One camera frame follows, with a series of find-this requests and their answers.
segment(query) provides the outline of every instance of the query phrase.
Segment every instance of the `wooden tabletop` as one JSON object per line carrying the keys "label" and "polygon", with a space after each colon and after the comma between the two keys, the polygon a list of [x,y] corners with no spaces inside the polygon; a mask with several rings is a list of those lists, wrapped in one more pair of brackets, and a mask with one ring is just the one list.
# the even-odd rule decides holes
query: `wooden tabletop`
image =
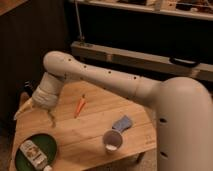
{"label": "wooden tabletop", "polygon": [[[75,119],[74,111],[82,94],[86,104]],[[64,86],[53,114],[54,128],[44,110],[35,109],[20,115],[9,170],[15,170],[14,157],[21,142],[37,133],[48,133],[57,141],[55,171],[85,170],[156,147],[155,128],[144,107],[84,81]],[[121,148],[115,154],[106,154],[103,134],[124,115],[133,121],[133,126],[122,133]]]}

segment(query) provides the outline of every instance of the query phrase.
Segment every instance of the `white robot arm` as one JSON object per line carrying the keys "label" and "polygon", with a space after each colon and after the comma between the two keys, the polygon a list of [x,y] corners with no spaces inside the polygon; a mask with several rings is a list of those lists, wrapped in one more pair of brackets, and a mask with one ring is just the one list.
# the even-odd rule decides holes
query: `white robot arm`
{"label": "white robot arm", "polygon": [[54,108],[64,83],[82,79],[156,110],[158,171],[213,170],[213,104],[199,82],[176,77],[160,82],[83,64],[71,55],[49,52],[47,72],[32,100]]}

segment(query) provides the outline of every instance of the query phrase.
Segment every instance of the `green plate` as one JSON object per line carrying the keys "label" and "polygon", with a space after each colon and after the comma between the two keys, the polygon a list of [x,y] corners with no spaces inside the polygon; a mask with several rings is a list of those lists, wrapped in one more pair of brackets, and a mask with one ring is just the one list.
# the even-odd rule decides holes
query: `green plate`
{"label": "green plate", "polygon": [[[32,140],[44,152],[44,154],[46,154],[48,164],[51,165],[57,153],[57,144],[55,139],[48,134],[36,134],[27,139]],[[16,152],[15,166],[17,171],[36,171],[20,149]]]}

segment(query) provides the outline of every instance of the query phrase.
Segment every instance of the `orange carrot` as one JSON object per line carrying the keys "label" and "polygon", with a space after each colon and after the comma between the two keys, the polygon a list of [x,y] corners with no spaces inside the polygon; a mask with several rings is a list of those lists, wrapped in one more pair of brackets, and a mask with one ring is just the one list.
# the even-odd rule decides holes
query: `orange carrot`
{"label": "orange carrot", "polygon": [[81,99],[78,102],[77,107],[76,107],[76,110],[75,110],[75,113],[74,113],[74,118],[78,117],[78,115],[81,112],[82,108],[84,107],[85,103],[86,103],[85,94],[83,94]]}

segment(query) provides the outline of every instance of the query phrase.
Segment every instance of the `paper cup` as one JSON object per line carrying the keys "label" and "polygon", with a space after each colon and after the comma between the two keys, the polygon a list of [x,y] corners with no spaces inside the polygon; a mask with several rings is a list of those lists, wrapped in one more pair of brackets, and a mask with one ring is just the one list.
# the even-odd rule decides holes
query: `paper cup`
{"label": "paper cup", "polygon": [[117,151],[122,143],[122,135],[116,130],[109,130],[103,135],[103,144],[108,153],[114,153]]}

